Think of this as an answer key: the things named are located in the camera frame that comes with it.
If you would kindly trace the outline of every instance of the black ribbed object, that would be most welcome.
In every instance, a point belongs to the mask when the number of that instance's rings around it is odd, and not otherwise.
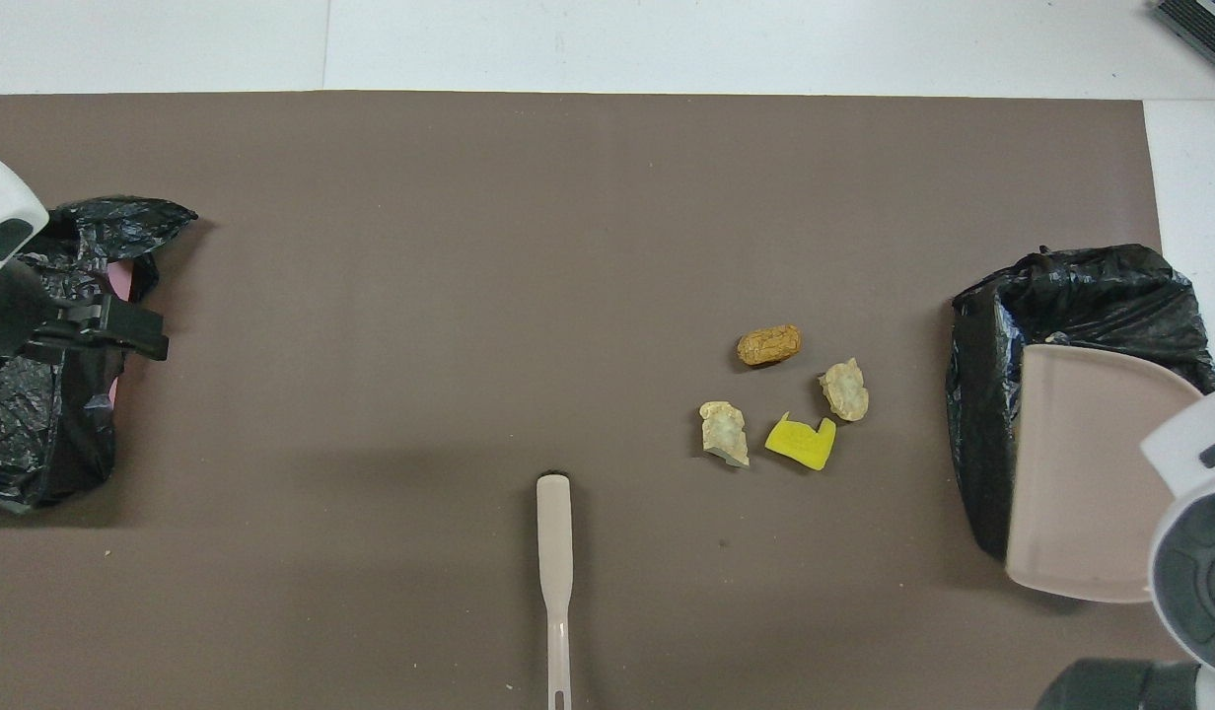
[[[1155,17],[1215,64],[1215,0],[1164,0]]]

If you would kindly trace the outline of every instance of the beige food scrap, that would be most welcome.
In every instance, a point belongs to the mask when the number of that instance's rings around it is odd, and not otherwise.
[[[744,436],[744,413],[730,401],[705,401],[699,406],[703,417],[703,450],[716,453],[731,467],[747,468],[747,436]]]
[[[753,329],[739,338],[735,350],[745,365],[782,362],[801,351],[801,329],[792,323]]]
[[[870,405],[870,393],[866,391],[855,357],[831,365],[827,372],[819,376],[819,384],[823,385],[823,395],[837,417],[846,422],[857,422],[865,417]]]

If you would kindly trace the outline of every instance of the white brush handle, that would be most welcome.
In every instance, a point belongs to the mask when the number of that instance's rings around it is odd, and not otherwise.
[[[572,500],[567,477],[537,480],[537,554],[547,620],[548,710],[572,710],[569,602],[572,598]]]

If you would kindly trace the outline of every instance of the brown tabletop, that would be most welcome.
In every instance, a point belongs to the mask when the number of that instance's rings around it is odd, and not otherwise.
[[[1181,657],[1149,605],[1010,582],[945,435],[946,298],[1158,246],[1136,102],[22,96],[0,158],[49,205],[202,214],[113,480],[0,512],[0,709],[543,706],[550,467],[576,708],[1027,708],[1078,657]],[[799,355],[738,364],[784,322]],[[825,472],[762,449],[850,356],[872,407]]]

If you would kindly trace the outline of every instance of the yellow plastic piece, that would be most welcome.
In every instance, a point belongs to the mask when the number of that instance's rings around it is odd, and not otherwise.
[[[804,422],[789,421],[789,415],[791,412],[782,415],[774,424],[765,439],[765,449],[804,463],[815,472],[823,470],[831,456],[831,447],[836,445],[836,423],[824,417],[819,430],[812,430]]]

